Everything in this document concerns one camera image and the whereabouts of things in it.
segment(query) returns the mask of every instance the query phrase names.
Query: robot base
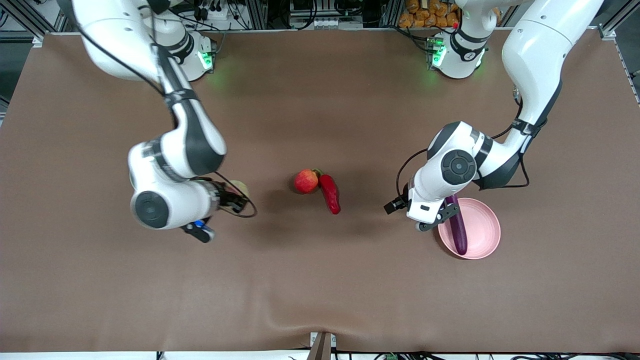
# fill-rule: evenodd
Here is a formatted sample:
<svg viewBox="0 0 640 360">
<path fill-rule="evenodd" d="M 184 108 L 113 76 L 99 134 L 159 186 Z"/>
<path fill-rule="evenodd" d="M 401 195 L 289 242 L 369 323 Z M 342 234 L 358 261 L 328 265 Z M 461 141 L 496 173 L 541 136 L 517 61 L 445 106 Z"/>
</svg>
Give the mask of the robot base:
<svg viewBox="0 0 640 360">
<path fill-rule="evenodd" d="M 430 56 L 430 65 L 432 69 L 438 69 L 449 78 L 464 79 L 473 74 L 474 70 L 480 66 L 484 50 L 478 55 L 468 53 L 467 55 L 471 58 L 471 61 L 463 61 L 460 55 L 451 48 L 451 36 L 451 34 L 444 31 L 435 35 L 436 38 L 443 40 L 443 45 L 441 45 L 439 49 L 434 48 L 434 50 L 440 53 Z"/>
<path fill-rule="evenodd" d="M 193 49 L 180 64 L 182 71 L 189 81 L 200 79 L 204 74 L 213 72 L 216 60 L 216 42 L 195 31 L 190 31 L 193 37 Z"/>
</svg>

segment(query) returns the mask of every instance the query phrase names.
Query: red pepper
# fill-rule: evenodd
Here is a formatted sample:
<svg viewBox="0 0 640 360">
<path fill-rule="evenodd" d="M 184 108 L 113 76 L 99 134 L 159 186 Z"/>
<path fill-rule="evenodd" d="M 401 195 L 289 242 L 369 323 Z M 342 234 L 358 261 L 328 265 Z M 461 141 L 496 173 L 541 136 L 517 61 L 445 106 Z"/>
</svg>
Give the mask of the red pepper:
<svg viewBox="0 0 640 360">
<path fill-rule="evenodd" d="M 338 202 L 338 187 L 335 185 L 333 178 L 327 174 L 323 174 L 320 170 L 314 169 L 319 175 L 318 185 L 324 195 L 324 201 L 326 202 L 329 211 L 336 215 L 340 212 L 340 203 Z"/>
</svg>

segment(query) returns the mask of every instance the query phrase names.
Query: table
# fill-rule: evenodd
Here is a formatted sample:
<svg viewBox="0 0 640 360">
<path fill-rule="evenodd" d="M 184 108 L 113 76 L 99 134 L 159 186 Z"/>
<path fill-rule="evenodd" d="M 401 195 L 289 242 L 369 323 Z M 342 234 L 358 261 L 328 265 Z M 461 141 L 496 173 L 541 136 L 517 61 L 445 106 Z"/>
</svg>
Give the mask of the table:
<svg viewBox="0 0 640 360">
<path fill-rule="evenodd" d="M 129 211 L 127 152 L 170 129 L 162 99 L 47 36 L 0 129 L 0 350 L 266 350 L 330 331 L 370 352 L 640 351 L 640 110 L 597 31 L 566 59 L 530 187 L 461 194 L 499 217 L 494 254 L 457 259 L 383 211 L 444 124 L 511 122 L 507 34 L 461 81 L 393 31 L 230 34 L 193 87 L 259 215 L 216 214 L 209 244 Z M 339 215 L 290 190 L 310 167 L 334 176 Z"/>
</svg>

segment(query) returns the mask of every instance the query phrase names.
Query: pink bowl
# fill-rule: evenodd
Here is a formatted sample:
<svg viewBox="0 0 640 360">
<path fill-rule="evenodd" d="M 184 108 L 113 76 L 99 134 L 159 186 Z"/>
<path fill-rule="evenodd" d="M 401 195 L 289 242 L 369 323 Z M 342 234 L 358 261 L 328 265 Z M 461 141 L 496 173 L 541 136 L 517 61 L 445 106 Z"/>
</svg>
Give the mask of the pink bowl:
<svg viewBox="0 0 640 360">
<path fill-rule="evenodd" d="M 448 221 L 438 225 L 442 242 L 453 254 L 464 259 L 476 260 L 491 255 L 500 243 L 498 217 L 487 205 L 478 200 L 464 197 L 458 199 L 458 202 L 467 230 L 467 253 L 460 255 L 456 252 L 451 225 Z"/>
</svg>

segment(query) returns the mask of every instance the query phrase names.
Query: eggplant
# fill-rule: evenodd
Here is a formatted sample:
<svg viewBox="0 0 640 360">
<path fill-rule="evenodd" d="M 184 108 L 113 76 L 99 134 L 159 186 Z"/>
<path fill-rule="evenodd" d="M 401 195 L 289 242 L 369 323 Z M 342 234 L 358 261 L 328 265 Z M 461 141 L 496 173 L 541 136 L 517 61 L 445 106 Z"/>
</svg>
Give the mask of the eggplant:
<svg viewBox="0 0 640 360">
<path fill-rule="evenodd" d="M 465 222 L 462 220 L 462 209 L 458 203 L 458 197 L 451 195 L 445 199 L 448 204 L 455 204 L 460 209 L 460 212 L 449 218 L 451 224 L 451 234 L 453 235 L 453 244 L 456 246 L 458 254 L 464 255 L 467 253 L 467 230 L 465 229 Z"/>
</svg>

